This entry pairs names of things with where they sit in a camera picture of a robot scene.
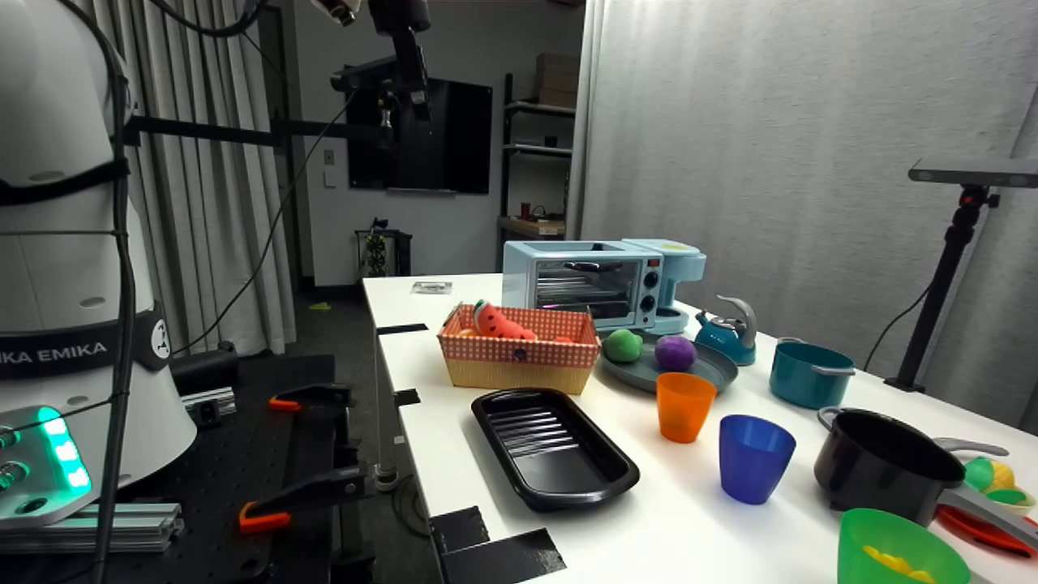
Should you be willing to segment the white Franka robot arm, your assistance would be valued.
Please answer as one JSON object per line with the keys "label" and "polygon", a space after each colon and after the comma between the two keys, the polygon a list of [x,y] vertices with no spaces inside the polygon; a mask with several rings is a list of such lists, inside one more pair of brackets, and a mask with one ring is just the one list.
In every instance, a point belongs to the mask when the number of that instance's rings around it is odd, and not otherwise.
{"label": "white Franka robot arm", "polygon": [[128,200],[126,72],[65,0],[0,0],[0,527],[75,516],[195,441]]}

